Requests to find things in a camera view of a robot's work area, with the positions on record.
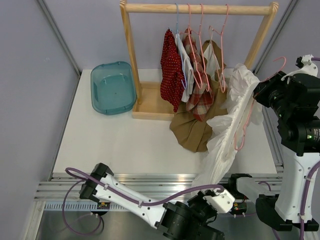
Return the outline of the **tan skirt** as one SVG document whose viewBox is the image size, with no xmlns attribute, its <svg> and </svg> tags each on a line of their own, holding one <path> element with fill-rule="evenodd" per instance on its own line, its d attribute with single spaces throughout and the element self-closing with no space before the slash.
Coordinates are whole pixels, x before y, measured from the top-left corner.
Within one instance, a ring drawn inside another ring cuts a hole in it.
<svg viewBox="0 0 320 240">
<path fill-rule="evenodd" d="M 221 105 L 226 101 L 227 93 L 221 91 L 217 72 L 214 73 L 214 80 L 211 81 L 211 89 L 214 96 L 213 104 L 209 108 L 204 121 L 195 119 L 193 114 L 186 110 L 186 103 L 182 102 L 169 126 L 177 142 L 193 153 L 208 150 L 207 143 L 212 138 L 213 130 L 207 124 L 207 120 L 228 113 L 225 108 L 221 108 Z"/>
</svg>

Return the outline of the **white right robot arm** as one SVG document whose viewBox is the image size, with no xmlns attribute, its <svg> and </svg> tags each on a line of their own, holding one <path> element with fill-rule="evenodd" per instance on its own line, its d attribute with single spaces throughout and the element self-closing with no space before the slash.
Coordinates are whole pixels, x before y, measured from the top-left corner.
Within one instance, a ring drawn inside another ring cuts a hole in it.
<svg viewBox="0 0 320 240">
<path fill-rule="evenodd" d="M 253 97 L 271 108 L 278 118 L 281 137 L 283 176 L 278 194 L 266 190 L 248 174 L 233 174 L 227 193 L 244 196 L 255 205 L 261 222 L 285 232 L 316 232 L 311 203 L 317 171 L 320 167 L 320 120 L 315 115 L 320 100 L 320 80 L 315 68 L 291 73 L 279 71 L 254 89 Z"/>
</svg>

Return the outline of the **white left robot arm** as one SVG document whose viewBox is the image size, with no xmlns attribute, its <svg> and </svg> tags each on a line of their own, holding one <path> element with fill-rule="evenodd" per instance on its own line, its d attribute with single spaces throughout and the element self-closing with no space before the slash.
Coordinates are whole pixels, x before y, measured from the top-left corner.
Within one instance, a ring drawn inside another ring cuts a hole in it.
<svg viewBox="0 0 320 240">
<path fill-rule="evenodd" d="M 209 219 L 218 210 L 205 197 L 221 193 L 221 185 L 203 185 L 180 191 L 163 200 L 155 200 L 134 191 L 114 178 L 110 168 L 98 163 L 91 174 L 79 171 L 85 183 L 79 192 L 81 199 L 96 203 L 110 201 L 136 216 L 170 240 L 223 240 L 222 231 L 209 226 Z"/>
</svg>

